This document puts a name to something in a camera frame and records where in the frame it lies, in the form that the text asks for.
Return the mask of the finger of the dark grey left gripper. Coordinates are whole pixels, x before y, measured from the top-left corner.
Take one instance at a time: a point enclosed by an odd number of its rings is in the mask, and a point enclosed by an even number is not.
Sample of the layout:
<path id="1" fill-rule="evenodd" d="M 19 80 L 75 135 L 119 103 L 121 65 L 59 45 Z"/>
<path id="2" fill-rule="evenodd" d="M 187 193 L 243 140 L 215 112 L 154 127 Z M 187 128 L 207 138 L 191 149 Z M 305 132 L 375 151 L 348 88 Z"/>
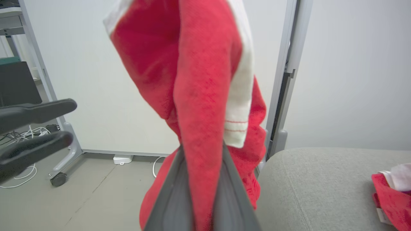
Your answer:
<path id="1" fill-rule="evenodd" d="M 5 183 L 42 159 L 71 145 L 70 132 L 56 132 L 11 144 L 0 152 L 0 183 Z"/>
<path id="2" fill-rule="evenodd" d="M 0 133 L 8 133 L 29 124 L 41 124 L 64 116 L 77 108 L 71 98 L 41 104 L 19 104 L 1 107 Z"/>

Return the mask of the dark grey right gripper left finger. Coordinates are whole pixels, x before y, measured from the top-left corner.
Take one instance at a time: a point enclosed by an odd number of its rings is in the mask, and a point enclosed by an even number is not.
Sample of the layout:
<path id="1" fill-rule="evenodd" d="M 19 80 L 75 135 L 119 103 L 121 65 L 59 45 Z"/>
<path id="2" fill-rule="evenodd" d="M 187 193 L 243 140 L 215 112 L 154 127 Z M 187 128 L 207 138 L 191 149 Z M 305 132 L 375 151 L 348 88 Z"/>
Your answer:
<path id="1" fill-rule="evenodd" d="M 144 230 L 192 231 L 194 228 L 189 174 L 184 148 L 180 146 Z"/>

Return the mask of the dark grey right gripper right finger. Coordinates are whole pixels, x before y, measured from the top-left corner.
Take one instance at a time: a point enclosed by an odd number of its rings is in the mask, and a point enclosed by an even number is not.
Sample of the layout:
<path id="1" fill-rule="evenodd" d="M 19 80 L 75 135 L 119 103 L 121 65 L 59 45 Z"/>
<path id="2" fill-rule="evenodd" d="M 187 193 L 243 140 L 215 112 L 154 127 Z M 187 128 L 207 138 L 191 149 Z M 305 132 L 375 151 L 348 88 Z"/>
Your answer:
<path id="1" fill-rule="evenodd" d="M 254 208 L 232 156 L 225 143 L 222 146 L 222 166 L 214 200 L 214 231 L 260 231 Z"/>

